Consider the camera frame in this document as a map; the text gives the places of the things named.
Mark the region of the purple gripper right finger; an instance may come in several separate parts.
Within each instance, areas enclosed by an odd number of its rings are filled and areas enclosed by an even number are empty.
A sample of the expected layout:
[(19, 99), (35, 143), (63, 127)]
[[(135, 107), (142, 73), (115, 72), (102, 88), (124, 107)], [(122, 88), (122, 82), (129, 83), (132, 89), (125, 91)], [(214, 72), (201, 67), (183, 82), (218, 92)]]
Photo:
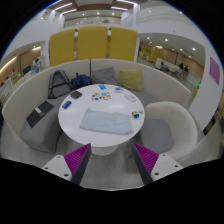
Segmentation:
[(137, 143), (132, 144), (132, 155), (144, 185), (182, 169), (182, 166), (168, 154), (157, 154)]

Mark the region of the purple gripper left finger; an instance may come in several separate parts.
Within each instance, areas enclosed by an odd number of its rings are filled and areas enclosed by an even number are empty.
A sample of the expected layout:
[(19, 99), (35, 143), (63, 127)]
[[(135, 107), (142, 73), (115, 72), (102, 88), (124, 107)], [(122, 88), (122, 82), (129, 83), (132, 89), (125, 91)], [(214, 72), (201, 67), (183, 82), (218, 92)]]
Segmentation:
[(79, 185), (90, 156), (91, 144), (86, 144), (65, 156), (56, 155), (42, 169)]

